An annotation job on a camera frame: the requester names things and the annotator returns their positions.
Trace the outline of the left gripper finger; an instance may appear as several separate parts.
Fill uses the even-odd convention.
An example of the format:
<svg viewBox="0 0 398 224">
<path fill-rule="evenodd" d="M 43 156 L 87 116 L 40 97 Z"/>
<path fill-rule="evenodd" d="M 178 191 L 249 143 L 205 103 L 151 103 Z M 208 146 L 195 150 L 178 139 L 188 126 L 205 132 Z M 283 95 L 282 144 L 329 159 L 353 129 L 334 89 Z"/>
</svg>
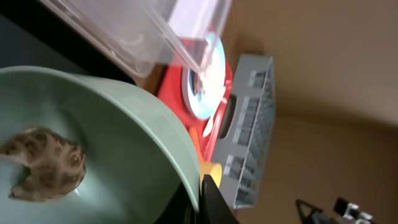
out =
<svg viewBox="0 0 398 224">
<path fill-rule="evenodd" d="M 203 176 L 200 205 L 200 218 L 204 224 L 239 224 L 209 174 Z"/>
</svg>

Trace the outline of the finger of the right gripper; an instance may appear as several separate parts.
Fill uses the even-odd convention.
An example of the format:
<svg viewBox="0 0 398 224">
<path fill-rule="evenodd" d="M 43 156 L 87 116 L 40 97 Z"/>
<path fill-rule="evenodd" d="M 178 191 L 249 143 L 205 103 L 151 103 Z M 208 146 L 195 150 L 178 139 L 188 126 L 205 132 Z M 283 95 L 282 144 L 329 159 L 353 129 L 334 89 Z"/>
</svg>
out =
<svg viewBox="0 0 398 224">
<path fill-rule="evenodd" d="M 325 215 L 322 209 L 302 199 L 297 199 L 295 205 L 302 224 L 338 224 L 334 218 Z M 309 214 L 304 213 L 303 206 L 310 209 Z"/>
</svg>

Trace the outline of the yellow cup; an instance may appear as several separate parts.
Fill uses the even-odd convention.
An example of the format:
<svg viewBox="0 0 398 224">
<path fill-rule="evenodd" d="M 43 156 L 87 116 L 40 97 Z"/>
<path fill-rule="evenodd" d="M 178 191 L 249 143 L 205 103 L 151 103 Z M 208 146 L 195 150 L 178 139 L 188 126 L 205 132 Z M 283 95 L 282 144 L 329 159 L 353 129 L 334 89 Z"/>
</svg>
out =
<svg viewBox="0 0 398 224">
<path fill-rule="evenodd" d="M 223 175 L 221 164 L 209 161 L 199 161 L 199 167 L 200 167 L 200 182 L 203 181 L 205 175 L 210 175 L 214 180 L 216 186 L 219 188 L 221 183 L 221 178 Z"/>
</svg>

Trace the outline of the green bowl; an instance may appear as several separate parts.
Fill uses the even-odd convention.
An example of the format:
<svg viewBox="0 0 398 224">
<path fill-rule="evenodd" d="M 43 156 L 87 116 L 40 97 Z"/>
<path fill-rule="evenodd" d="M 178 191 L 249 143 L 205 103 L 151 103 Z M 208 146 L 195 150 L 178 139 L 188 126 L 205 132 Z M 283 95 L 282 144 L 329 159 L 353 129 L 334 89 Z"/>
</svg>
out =
<svg viewBox="0 0 398 224">
<path fill-rule="evenodd" d="M 66 197 L 9 198 L 28 174 L 1 161 L 2 223 L 179 223 L 200 214 L 200 171 L 177 116 L 117 80 L 35 66 L 1 69 L 1 139 L 43 126 L 83 146 L 86 175 Z"/>
</svg>

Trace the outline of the brown food scrap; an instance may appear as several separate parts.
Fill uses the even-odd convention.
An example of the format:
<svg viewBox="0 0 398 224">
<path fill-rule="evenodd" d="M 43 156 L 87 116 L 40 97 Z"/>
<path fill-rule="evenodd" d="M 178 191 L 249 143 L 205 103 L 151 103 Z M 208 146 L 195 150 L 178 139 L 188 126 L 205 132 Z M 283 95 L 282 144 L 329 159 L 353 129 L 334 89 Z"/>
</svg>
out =
<svg viewBox="0 0 398 224">
<path fill-rule="evenodd" d="M 83 146 L 46 127 L 25 130 L 1 143 L 1 159 L 27 167 L 30 174 L 13 186 L 9 198 L 28 202 L 58 200 L 86 175 Z"/>
</svg>

